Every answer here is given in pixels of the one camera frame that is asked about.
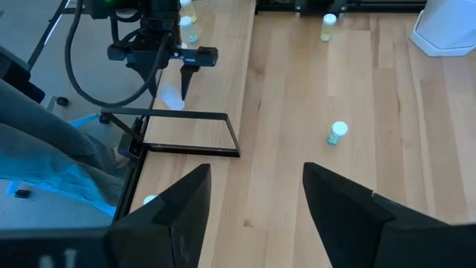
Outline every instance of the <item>wooden table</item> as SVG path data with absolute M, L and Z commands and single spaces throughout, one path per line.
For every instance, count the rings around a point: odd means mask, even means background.
M 476 53 L 427 57 L 408 39 L 416 17 L 346 14 L 322 43 L 322 18 L 256 16 L 242 157 L 149 153 L 132 210 L 210 163 L 201 268 L 331 267 L 306 203 L 304 162 L 439 220 L 476 221 Z M 332 147 L 337 120 L 350 131 Z

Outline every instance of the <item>white container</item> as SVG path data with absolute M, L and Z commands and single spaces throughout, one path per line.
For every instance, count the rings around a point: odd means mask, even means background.
M 410 39 L 430 57 L 468 54 L 476 46 L 476 1 L 428 0 Z
M 181 5 L 181 15 L 182 16 L 189 16 L 192 18 L 192 22 L 196 22 L 196 12 L 195 7 L 192 4 L 192 0 L 180 0 Z
M 185 108 L 185 101 L 181 99 L 179 90 L 171 83 L 162 86 L 161 99 L 171 110 L 179 111 Z
M 322 19 L 321 41 L 329 42 L 337 17 L 334 14 L 326 14 Z
M 152 196 L 148 196 L 146 198 L 144 198 L 144 205 L 147 204 L 148 202 L 154 200 L 157 196 L 156 195 L 152 195 Z
M 195 44 L 199 41 L 199 36 L 196 34 L 195 27 L 192 23 L 192 17 L 183 16 L 180 18 L 180 28 L 183 30 L 188 42 Z
M 327 143 L 337 145 L 341 139 L 347 134 L 349 127 L 342 121 L 337 121 L 332 124 L 329 135 L 327 136 Z

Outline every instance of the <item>black metal bar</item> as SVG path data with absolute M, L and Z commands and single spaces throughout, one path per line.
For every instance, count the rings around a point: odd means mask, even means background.
M 233 130 L 233 126 L 231 125 L 230 118 L 228 117 L 228 115 L 225 121 L 226 121 L 226 126 L 228 127 L 228 132 L 230 133 L 231 138 L 233 139 L 233 143 L 235 144 L 235 148 L 237 149 L 238 157 L 239 157 L 241 153 L 241 149 L 239 148 L 239 142 L 238 142 L 237 136 L 235 135 L 235 131 Z
M 284 3 L 284 4 L 264 4 L 257 3 L 255 14 L 259 11 L 283 11 L 283 12 L 294 12 L 295 4 L 294 3 Z
M 109 22 L 111 23 L 111 35 L 112 35 L 112 43 L 119 42 L 119 24 L 117 19 L 110 18 Z
M 68 15 L 73 15 L 73 14 L 76 13 L 76 8 L 75 7 L 67 7 L 67 8 L 64 9 L 64 11 L 62 13 L 63 14 L 68 14 Z M 89 13 L 88 13 L 88 10 L 83 7 L 83 9 L 81 10 L 81 14 L 85 15 L 85 14 L 89 14 Z
M 124 122 L 122 122 L 119 118 L 113 115 L 110 112 L 101 111 L 101 113 L 106 116 L 112 123 L 116 124 L 119 128 L 121 128 L 125 133 L 131 135 L 137 141 L 143 141 L 143 136 L 137 134 L 132 130 L 129 126 L 127 126 Z
M 156 85 L 159 85 L 160 84 L 160 81 L 161 81 L 161 78 L 162 78 L 162 71 L 160 71 L 160 74 L 159 74 L 159 77 L 157 79 L 157 83 Z M 149 103 L 149 109 L 153 109 L 154 108 L 154 103 L 155 103 L 155 97 L 152 96 L 152 99 L 150 100 L 150 103 Z M 141 135 L 144 137 L 146 135 L 146 131 L 147 131 L 147 127 L 149 126 L 149 119 L 150 117 L 149 116 L 145 116 L 145 115 L 142 115 L 143 118 L 144 118 L 144 124 L 142 126 L 142 130 L 141 130 Z
M 61 14 L 66 8 L 67 4 L 68 4 L 68 0 L 62 0 L 57 8 L 57 11 L 53 15 L 53 18 L 50 19 L 45 32 L 43 32 L 42 37 L 39 39 L 38 43 L 36 44 L 35 50 L 33 51 L 33 53 L 30 56 L 30 59 L 28 60 L 28 65 L 30 66 L 30 68 L 33 68 L 36 61 L 38 60 L 39 55 L 42 53 L 43 48 L 46 45 L 46 41 L 48 40 L 48 37 L 52 34 L 54 26 L 56 25 L 56 23 L 58 23 L 58 20 L 60 20 Z
M 360 2 L 347 5 L 347 12 L 377 12 L 377 13 L 418 13 L 425 9 L 425 2 Z
M 143 146 L 141 157 L 131 165 L 131 168 L 129 169 L 129 172 L 126 176 L 126 181 L 124 182 L 123 190 L 119 198 L 120 201 L 112 221 L 119 220 L 129 213 L 132 201 L 134 200 L 135 189 L 137 188 L 137 184 L 141 178 L 142 167 L 146 161 L 147 151 L 148 147 Z
M 258 0 L 256 4 L 255 14 L 259 11 L 289 11 L 301 13 L 327 13 L 327 12 L 382 12 L 382 13 L 418 13 L 425 8 L 426 1 L 361 1 L 349 0 L 344 1 L 343 4 L 338 4 L 338 0 L 332 1 L 329 4 L 319 4 L 313 0 L 306 0 L 303 3 L 295 0 L 292 3 L 272 3 L 269 0 Z M 335 9 L 337 4 L 339 8 L 345 7 L 344 10 Z
M 199 156 L 223 156 L 223 157 L 239 157 L 237 149 L 229 148 L 215 148 L 215 147 L 201 147 L 188 146 L 176 144 L 147 144 L 149 150 L 159 153 L 180 153 Z
M 184 154 L 198 154 L 204 156 L 229 156 L 229 157 L 239 157 L 240 149 L 237 136 L 235 135 L 233 126 L 231 125 L 230 118 L 228 114 L 221 112 L 191 112 L 191 111 L 171 111 L 171 110 L 160 110 L 160 109 L 136 109 L 136 108 L 103 108 L 101 113 L 105 115 L 112 123 L 120 127 L 124 132 L 130 134 L 136 141 L 143 142 L 145 129 L 143 127 L 144 133 L 137 133 L 132 130 L 130 127 L 125 125 L 124 122 L 119 120 L 115 115 L 140 115 L 145 117 L 147 120 L 145 124 L 148 123 L 150 117 L 165 117 L 165 118 L 189 118 L 196 120 L 218 120 L 224 121 L 228 128 L 228 132 L 231 135 L 233 140 L 234 149 L 230 148 L 219 148 L 219 147 L 199 147 L 199 146 L 187 146 L 187 145 L 177 145 L 177 144 L 153 144 L 153 143 L 144 143 L 148 145 L 151 150 L 156 152 L 164 153 L 184 153 Z
M 187 118 L 187 119 L 203 119 L 203 120 L 220 120 L 225 121 L 227 114 L 222 112 L 192 112 L 192 111 L 172 111 L 163 109 L 138 109 L 138 108 L 103 108 L 102 113 L 110 113 L 116 115 L 144 115 L 152 117 L 165 118 Z

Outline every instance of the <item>gray pants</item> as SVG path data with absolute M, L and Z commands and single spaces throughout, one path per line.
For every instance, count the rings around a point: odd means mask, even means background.
M 113 152 L 0 80 L 0 179 L 89 202 L 113 215 L 123 180 Z

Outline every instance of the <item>gray carpet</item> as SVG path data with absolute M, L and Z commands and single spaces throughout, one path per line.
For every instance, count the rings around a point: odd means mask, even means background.
M 4 13 L 0 18 L 0 45 L 27 61 L 35 49 L 48 20 L 53 16 L 60 0 L 15 0 L 0 2 Z M 100 111 L 100 107 L 83 100 L 68 81 L 64 66 L 64 44 L 72 15 L 63 15 L 54 33 L 32 69 L 31 81 L 45 91 L 47 98 L 67 97 L 68 107 L 55 107 L 54 113 L 71 121 Z M 137 25 L 120 25 L 123 36 Z M 86 92 L 102 101 L 115 102 L 130 96 L 143 81 L 125 62 L 112 62 L 106 56 L 111 44 L 109 21 L 94 21 L 87 15 L 81 22 L 74 38 L 72 60 L 78 83 Z M 141 96 L 129 107 L 146 108 L 151 97 Z M 127 124 L 134 118 L 122 117 Z M 91 122 L 82 128 L 110 147 L 118 145 L 122 132 L 114 125 Z M 7 197 L 7 182 L 0 182 L 0 229 L 103 226 L 111 217 L 92 206 L 70 200 L 59 194 L 33 190 L 29 200 Z

